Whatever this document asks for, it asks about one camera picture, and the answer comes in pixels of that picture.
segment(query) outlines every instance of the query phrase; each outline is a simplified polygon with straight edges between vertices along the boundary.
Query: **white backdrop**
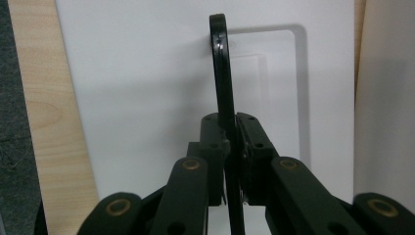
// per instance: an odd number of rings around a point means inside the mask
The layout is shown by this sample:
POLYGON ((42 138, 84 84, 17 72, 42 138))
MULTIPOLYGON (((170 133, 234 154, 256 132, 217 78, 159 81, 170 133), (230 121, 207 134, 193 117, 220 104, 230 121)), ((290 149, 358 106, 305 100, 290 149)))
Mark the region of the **white backdrop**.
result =
MULTIPOLYGON (((353 182, 352 1, 57 0, 100 198, 162 187, 216 112, 208 16, 224 13, 236 111, 336 196, 353 182)), ((226 208, 211 234, 229 233, 226 208)), ((248 234, 269 233, 247 209, 248 234)))

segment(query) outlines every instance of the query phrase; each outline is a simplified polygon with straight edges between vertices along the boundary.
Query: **black mechanical arm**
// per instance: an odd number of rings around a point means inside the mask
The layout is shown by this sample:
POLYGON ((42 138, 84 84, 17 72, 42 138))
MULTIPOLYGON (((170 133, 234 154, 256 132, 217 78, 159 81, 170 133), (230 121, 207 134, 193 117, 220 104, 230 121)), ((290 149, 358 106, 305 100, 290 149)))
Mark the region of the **black mechanical arm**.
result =
POLYGON ((280 157, 256 117, 234 112, 224 15, 213 15, 210 39, 218 113, 202 118, 167 184, 147 198, 116 193, 102 200, 79 235, 208 234, 208 207, 224 198, 231 233, 244 235, 242 204, 266 207, 272 234, 415 234, 415 215, 388 197, 366 193, 349 205, 332 196, 299 160, 280 157))

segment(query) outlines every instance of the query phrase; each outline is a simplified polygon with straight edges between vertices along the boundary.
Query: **white wall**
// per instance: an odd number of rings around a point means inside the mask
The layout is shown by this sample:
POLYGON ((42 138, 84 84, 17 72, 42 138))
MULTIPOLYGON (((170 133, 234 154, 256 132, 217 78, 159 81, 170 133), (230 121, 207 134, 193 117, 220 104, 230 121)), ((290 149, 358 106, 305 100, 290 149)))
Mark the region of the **white wall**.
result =
POLYGON ((415 212, 415 1, 367 1, 355 114, 354 192, 415 212))

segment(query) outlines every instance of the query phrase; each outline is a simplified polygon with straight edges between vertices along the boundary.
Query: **light wood surface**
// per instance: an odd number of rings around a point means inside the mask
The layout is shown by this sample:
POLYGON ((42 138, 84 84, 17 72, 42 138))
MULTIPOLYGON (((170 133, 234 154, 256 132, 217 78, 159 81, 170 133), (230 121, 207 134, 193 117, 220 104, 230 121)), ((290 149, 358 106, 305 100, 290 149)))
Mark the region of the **light wood surface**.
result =
MULTIPOLYGON (((365 0, 355 0, 358 70, 365 0)), ((75 234, 98 203, 54 0, 9 0, 50 235, 75 234)))

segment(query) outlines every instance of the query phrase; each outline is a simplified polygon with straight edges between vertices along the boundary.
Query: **gray fabric surface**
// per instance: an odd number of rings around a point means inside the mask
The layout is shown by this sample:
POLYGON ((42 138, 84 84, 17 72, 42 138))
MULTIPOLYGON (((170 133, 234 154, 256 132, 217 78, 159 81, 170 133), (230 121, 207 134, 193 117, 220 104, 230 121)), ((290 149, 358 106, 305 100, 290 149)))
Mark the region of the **gray fabric surface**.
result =
POLYGON ((0 212, 8 235, 33 234, 40 189, 7 0, 0 0, 0 212))

